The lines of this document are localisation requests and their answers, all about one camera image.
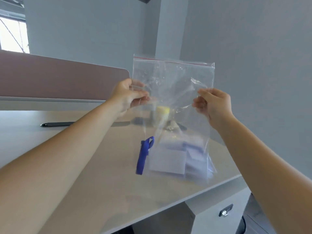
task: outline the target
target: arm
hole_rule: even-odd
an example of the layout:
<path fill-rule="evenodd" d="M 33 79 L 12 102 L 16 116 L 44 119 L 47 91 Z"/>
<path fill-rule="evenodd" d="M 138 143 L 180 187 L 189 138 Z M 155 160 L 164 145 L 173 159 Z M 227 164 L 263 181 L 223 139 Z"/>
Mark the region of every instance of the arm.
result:
<path fill-rule="evenodd" d="M 40 230 L 115 119 L 149 99 L 145 91 L 129 90 L 131 83 L 119 82 L 105 103 L 0 169 L 0 233 Z"/>
<path fill-rule="evenodd" d="M 250 190 L 277 233 L 309 233 L 312 181 L 269 149 L 232 114 L 230 96 L 198 91 L 193 107 L 207 116 L 224 140 Z"/>

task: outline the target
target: floor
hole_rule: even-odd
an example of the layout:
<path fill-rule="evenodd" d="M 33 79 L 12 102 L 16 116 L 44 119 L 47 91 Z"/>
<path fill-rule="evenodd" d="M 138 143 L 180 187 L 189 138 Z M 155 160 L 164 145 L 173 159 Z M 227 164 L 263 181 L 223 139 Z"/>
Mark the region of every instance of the floor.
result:
<path fill-rule="evenodd" d="M 244 218 L 247 226 L 245 234 L 276 234 L 253 195 L 249 197 Z"/>

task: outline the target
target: person's left hand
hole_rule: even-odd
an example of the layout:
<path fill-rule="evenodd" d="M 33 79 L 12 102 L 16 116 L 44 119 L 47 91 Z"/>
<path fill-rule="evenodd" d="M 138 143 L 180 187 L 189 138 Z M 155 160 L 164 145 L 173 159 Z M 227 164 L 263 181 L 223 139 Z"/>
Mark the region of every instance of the person's left hand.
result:
<path fill-rule="evenodd" d="M 120 103 L 120 112 L 124 112 L 130 107 L 144 105 L 150 99 L 149 93 L 140 89 L 144 86 L 145 85 L 138 80 L 127 78 L 118 82 L 109 100 Z"/>

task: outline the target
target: forearm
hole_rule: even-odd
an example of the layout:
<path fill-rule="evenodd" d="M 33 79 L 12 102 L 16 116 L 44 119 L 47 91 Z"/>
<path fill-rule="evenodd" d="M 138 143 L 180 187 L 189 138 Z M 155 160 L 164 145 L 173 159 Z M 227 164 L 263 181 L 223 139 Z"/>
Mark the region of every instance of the forearm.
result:
<path fill-rule="evenodd" d="M 119 111 L 119 104 L 107 101 L 0 170 L 0 233 L 40 230 Z"/>
<path fill-rule="evenodd" d="M 311 181 L 236 119 L 218 130 L 250 190 L 278 233 L 307 233 Z"/>

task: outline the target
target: person's right hand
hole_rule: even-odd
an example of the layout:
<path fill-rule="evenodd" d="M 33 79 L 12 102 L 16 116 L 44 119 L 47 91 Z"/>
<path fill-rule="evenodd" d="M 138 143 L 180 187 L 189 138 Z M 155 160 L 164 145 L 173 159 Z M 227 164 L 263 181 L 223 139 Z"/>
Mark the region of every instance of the person's right hand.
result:
<path fill-rule="evenodd" d="M 193 99 L 192 106 L 197 112 L 205 115 L 210 125 L 219 130 L 229 119 L 234 118 L 231 108 L 231 97 L 218 89 L 200 89 L 200 95 Z"/>

